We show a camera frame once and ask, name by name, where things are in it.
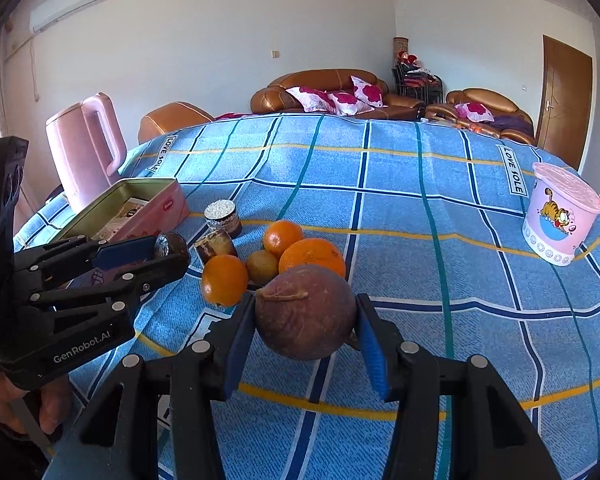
floral pillow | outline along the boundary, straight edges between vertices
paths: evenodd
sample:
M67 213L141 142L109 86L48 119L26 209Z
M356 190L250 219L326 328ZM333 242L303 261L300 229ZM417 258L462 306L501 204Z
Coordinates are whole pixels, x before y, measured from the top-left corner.
M382 90L378 85L372 85L353 75L351 76L351 81L353 82L353 94L363 103L374 108L381 108L383 106Z
M336 113L336 106L327 95L327 92L307 88L306 86L295 86L286 89L286 91L300 101L305 112Z
M346 92L330 92L329 97L335 104L336 115L351 116L372 112L374 109L357 97Z
M493 123L493 114L482 103L462 103L454 107L463 119L474 123Z

brown wooden door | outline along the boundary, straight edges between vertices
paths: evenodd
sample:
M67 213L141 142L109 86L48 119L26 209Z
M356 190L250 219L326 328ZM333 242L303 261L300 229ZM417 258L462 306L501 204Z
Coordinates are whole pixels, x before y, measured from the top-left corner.
M589 129L593 60L544 36L544 85L538 147L578 169Z

metal screw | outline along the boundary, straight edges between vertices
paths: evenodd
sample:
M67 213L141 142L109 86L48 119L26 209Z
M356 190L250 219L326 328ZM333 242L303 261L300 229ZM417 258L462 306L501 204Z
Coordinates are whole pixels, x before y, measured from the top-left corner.
M211 343L209 341L205 341L204 339L198 339L193 345L191 345L191 349L196 354L203 354L211 348Z
M405 354L417 354L418 350L420 350L420 347L413 341L403 341L400 344L400 350L402 350Z
M481 355L472 355L471 356L471 364L476 368L486 368L489 362L487 358Z
M140 362L140 358L136 354L129 354L122 358L122 365L125 368L133 368Z

electric kettle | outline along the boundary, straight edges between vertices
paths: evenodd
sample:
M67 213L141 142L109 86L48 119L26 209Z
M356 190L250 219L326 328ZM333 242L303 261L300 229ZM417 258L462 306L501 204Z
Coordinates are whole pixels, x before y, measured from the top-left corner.
M126 144L106 94L98 92L46 122L46 136L69 205L79 213L119 178Z

leather armchair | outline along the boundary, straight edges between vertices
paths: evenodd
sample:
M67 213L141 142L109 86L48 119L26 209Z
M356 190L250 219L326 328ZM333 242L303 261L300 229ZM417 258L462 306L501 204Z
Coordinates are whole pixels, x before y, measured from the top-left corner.
M530 137L519 130L507 128L500 131L493 126L490 126L489 123L472 123L467 119L461 119L458 112L456 112L454 105L469 102L482 103L491 111L494 117L504 114L517 116L531 124L533 127L534 122L529 114L524 110L521 110L517 104L504 97L504 95L485 88L466 88L465 90L451 91L446 95L446 103L429 105L425 111L425 117L430 120L434 118L443 118L455 122L464 128L489 134L497 139L515 140L516 142L529 144L531 146L538 145L538 139L536 139L535 136Z
M169 103L149 112L140 120L138 142L142 144L155 137L213 120L212 115L192 104L183 101Z
M426 106L423 101L389 94L387 84L371 72L345 68L304 70L303 72L283 75L253 95L251 98L251 111L254 114L302 112L302 105L286 91L287 88L306 86L325 92L343 90L352 93L352 75L368 83L378 85L382 90L382 102L386 105L372 112L358 114L355 116L356 118L415 121L422 117Z

